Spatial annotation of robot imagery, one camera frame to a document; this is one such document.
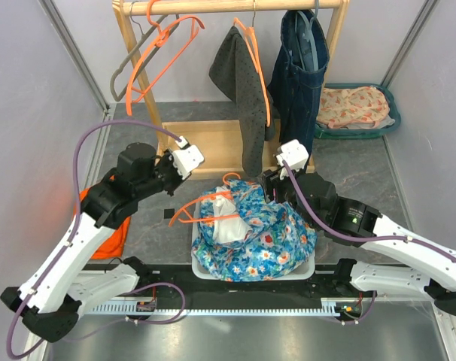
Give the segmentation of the orange hanger of floral skirt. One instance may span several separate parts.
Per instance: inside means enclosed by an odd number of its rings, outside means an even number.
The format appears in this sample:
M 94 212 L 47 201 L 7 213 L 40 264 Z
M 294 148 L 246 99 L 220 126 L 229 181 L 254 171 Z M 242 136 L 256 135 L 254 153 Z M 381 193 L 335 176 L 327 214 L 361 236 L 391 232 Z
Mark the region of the orange hanger of floral skirt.
M 230 185 L 234 181 L 244 181 L 249 185 L 257 184 L 257 181 L 255 179 L 243 179 L 236 172 L 226 173 L 221 180 L 224 186 L 223 190 L 206 193 L 181 206 L 171 217 L 169 227 L 174 226 L 176 222 L 183 224 L 208 223 L 213 226 L 216 221 L 239 218 L 237 211 L 229 211 L 228 215 L 222 215 L 214 209 L 214 206 L 217 201 L 231 202 L 234 200 L 233 192 L 230 189 Z

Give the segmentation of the blue floral skirt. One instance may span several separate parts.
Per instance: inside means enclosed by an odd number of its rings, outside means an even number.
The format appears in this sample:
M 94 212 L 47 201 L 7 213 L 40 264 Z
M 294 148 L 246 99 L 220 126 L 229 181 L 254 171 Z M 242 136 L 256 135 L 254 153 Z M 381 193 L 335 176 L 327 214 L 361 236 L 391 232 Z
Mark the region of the blue floral skirt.
M 196 261 L 228 282 L 270 281 L 309 260 L 316 231 L 287 203 L 267 202 L 260 184 L 230 179 L 202 194 Z

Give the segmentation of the white blouse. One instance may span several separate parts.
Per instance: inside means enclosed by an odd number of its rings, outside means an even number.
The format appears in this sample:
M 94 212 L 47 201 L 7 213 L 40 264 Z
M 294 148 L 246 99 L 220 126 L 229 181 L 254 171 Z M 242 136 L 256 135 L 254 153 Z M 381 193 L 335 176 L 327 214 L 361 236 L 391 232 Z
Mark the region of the white blouse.
M 224 196 L 216 196 L 212 206 L 214 212 L 213 240 L 218 244 L 243 242 L 251 228 L 238 215 L 234 201 Z

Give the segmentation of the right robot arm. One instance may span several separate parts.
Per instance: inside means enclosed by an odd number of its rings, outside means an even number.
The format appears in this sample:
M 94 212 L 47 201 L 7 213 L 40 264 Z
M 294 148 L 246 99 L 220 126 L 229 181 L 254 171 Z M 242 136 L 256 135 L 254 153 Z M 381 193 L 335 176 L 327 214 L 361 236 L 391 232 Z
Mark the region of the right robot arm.
M 310 227 L 332 241 L 380 253 L 403 265 L 341 259 L 331 279 L 337 294 L 349 296 L 359 290 L 423 296 L 456 316 L 456 250 L 404 228 L 361 201 L 339 196 L 335 185 L 318 173 L 288 173 L 280 168 L 265 171 L 261 182 L 269 201 L 287 202 Z

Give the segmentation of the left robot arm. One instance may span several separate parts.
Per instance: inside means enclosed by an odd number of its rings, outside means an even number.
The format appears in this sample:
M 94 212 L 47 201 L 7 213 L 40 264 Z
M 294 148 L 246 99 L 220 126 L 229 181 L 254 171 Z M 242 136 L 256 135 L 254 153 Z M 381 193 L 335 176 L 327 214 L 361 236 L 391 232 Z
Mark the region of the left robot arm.
M 203 161 L 199 149 L 186 141 L 162 156 L 149 144 L 128 145 L 116 166 L 88 189 L 80 215 L 52 254 L 22 286 L 6 288 L 1 300 L 20 313 L 29 331 L 54 343 L 103 302 L 131 292 L 149 293 L 153 279 L 136 258 L 84 284 L 75 285 L 74 280 L 99 247 L 138 210 L 140 201 L 161 192 L 172 195 Z

